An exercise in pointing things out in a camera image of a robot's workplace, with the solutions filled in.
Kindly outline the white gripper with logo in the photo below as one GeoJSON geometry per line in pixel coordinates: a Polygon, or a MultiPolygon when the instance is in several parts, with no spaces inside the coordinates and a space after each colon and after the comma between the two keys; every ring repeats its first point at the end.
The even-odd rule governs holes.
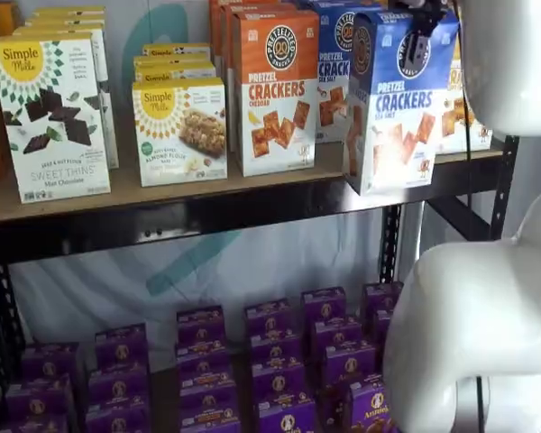
{"type": "Polygon", "coordinates": [[[411,43],[408,48],[410,61],[422,61],[428,39],[447,12],[447,0],[403,0],[412,14],[411,43]]]}

